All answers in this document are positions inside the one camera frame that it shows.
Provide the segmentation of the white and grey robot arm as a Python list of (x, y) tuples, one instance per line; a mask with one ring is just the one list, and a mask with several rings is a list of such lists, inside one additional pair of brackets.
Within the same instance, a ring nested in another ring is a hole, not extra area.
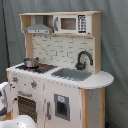
[(10, 84), (3, 82), (0, 84), (0, 121), (13, 109)]

